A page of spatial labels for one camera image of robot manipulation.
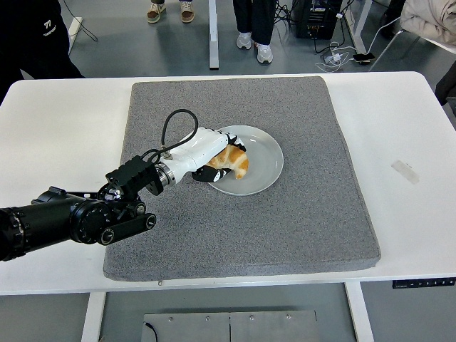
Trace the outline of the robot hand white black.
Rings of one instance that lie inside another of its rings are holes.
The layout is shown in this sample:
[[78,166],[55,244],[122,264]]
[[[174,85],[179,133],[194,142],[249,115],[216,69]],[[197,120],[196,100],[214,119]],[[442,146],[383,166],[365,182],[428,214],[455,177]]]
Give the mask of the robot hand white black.
[[243,178],[249,168],[247,149],[235,134],[199,127],[160,154],[156,168],[170,185],[191,173],[199,182],[217,182],[230,172]]

